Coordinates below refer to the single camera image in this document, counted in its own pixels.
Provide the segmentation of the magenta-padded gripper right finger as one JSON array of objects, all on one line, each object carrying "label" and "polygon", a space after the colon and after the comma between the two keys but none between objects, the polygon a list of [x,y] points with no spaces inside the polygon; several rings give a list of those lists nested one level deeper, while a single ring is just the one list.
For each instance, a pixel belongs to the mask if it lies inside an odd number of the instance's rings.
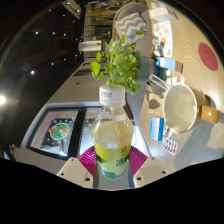
[{"label": "magenta-padded gripper right finger", "polygon": [[147,157],[134,146],[130,149],[129,167],[135,188],[140,188],[167,175],[167,171],[155,157]]}]

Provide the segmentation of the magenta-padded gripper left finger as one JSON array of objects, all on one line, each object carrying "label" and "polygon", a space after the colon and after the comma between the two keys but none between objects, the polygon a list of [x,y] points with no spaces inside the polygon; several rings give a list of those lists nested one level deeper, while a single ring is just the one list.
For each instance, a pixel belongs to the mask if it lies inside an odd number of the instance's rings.
[{"label": "magenta-padded gripper left finger", "polygon": [[81,187],[94,189],[96,171],[95,148],[90,147],[78,158],[70,157],[57,175]]}]

